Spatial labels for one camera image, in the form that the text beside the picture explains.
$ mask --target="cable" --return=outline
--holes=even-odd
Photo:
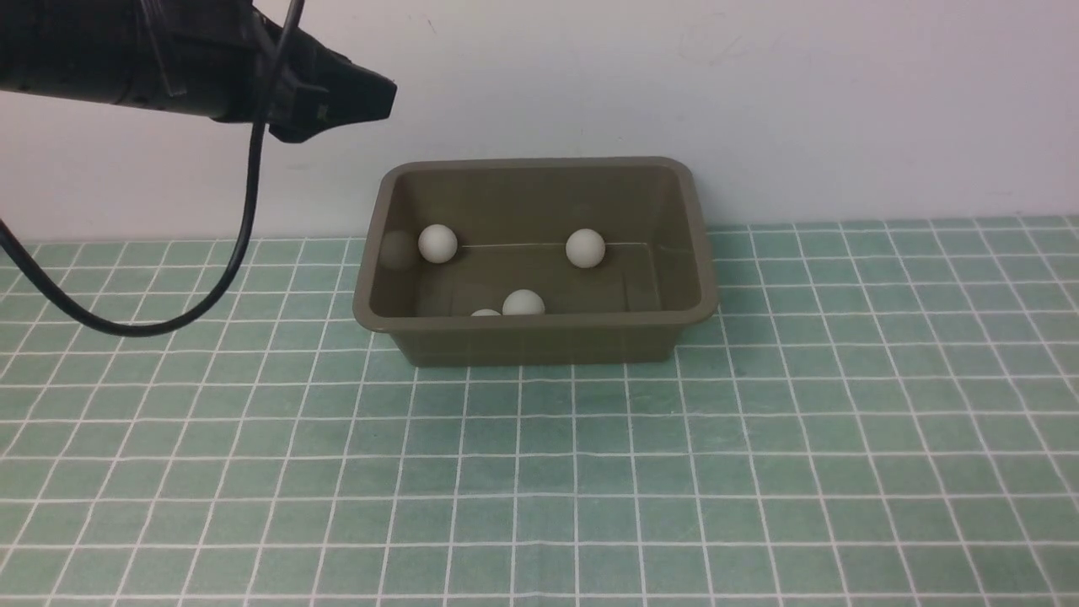
[[[244,213],[240,222],[240,233],[236,235],[236,244],[232,249],[232,257],[229,258],[221,278],[193,308],[175,319],[151,325],[122,325],[103,319],[80,306],[76,300],[64,292],[49,277],[49,274],[41,268],[41,265],[33,260],[33,257],[18,238],[15,237],[15,234],[8,227],[8,224],[3,222],[3,219],[0,219],[0,247],[8,252],[12,261],[15,262],[15,265],[22,270],[23,274],[26,275],[33,286],[65,315],[92,330],[109,335],[119,337],[153,337],[172,333],[199,320],[216,305],[229,289],[232,280],[236,277],[236,273],[240,271],[240,265],[247,253],[247,246],[251,240],[251,229],[255,225],[255,208],[259,197],[259,173],[262,166],[262,141],[265,138],[267,118],[270,115],[274,88],[285,67],[289,42],[300,25],[303,4],[304,0],[291,0],[289,2],[288,16],[285,17],[285,24],[282,26],[281,38],[277,40],[273,60],[270,64],[270,71],[265,74],[265,81],[258,97],[255,115],[251,119],[251,137],[247,149],[247,185],[244,194]]]

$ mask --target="table surface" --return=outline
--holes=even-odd
[[[1079,217],[735,225],[648,365],[414,370],[361,238],[173,336],[0,264],[0,604],[1079,604]],[[231,242],[49,244],[163,319]]]

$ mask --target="brown plastic bin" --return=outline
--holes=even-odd
[[[443,223],[459,240],[441,264],[415,238]],[[578,268],[565,240],[607,243]],[[501,311],[519,288],[542,316]],[[420,162],[382,181],[353,312],[416,367],[633,363],[670,357],[682,331],[715,313],[711,251],[693,175],[666,157]]]

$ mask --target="white ball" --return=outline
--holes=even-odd
[[[543,299],[534,290],[522,288],[509,293],[502,303],[502,314],[508,316],[544,314]]]
[[[603,236],[587,227],[577,230],[565,240],[565,256],[578,267],[595,267],[603,260],[606,245]]]
[[[432,263],[445,263],[457,252],[457,236],[441,223],[427,225],[420,232],[420,254]]]

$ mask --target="wall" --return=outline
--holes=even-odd
[[[712,221],[1079,208],[1075,0],[308,5],[400,92],[387,122],[269,144],[262,234],[363,233],[392,166],[481,156],[671,155]],[[243,126],[0,94],[0,137],[27,238],[235,231]]]

